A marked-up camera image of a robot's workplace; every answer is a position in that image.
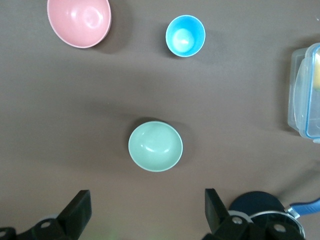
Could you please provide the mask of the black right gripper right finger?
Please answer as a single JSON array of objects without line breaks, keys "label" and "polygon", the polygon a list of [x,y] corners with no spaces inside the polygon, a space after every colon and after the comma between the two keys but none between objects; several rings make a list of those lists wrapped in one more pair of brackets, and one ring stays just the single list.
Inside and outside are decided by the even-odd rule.
[{"label": "black right gripper right finger", "polygon": [[243,212],[228,211],[213,188],[207,188],[204,192],[205,217],[210,233],[204,240],[248,240],[250,238],[249,216]]}]

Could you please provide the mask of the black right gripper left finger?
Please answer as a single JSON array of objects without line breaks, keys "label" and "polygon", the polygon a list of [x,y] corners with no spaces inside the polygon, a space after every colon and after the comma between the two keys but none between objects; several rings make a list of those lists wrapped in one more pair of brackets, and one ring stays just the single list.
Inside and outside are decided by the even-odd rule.
[{"label": "black right gripper left finger", "polygon": [[81,190],[55,218],[47,218],[32,228],[35,240],[77,240],[92,216],[91,193]]}]

